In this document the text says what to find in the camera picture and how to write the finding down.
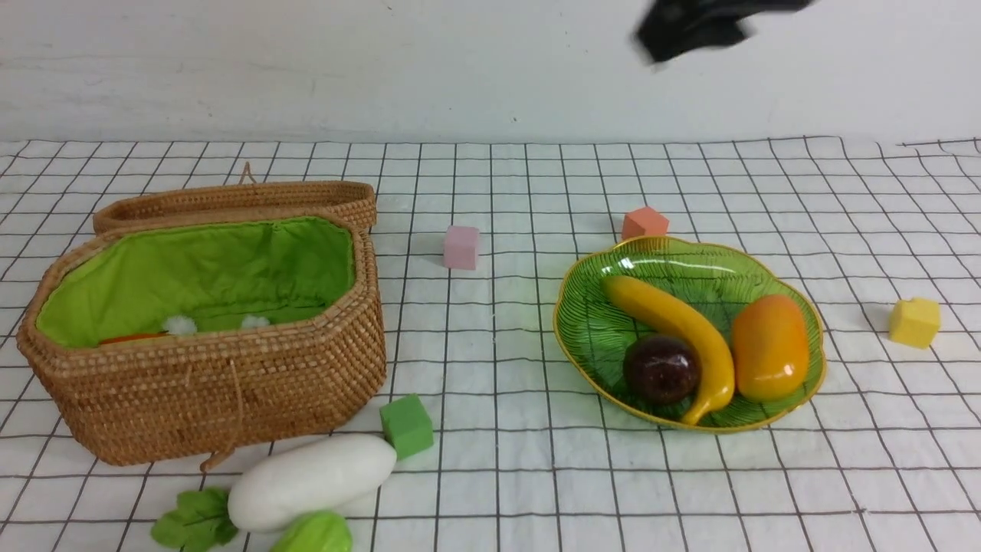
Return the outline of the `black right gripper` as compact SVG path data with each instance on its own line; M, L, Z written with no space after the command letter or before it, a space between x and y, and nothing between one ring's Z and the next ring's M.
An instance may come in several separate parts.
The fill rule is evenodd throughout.
M750 33L743 20L799 12L812 1L655 1L635 28L635 43L660 64L698 49L733 47Z

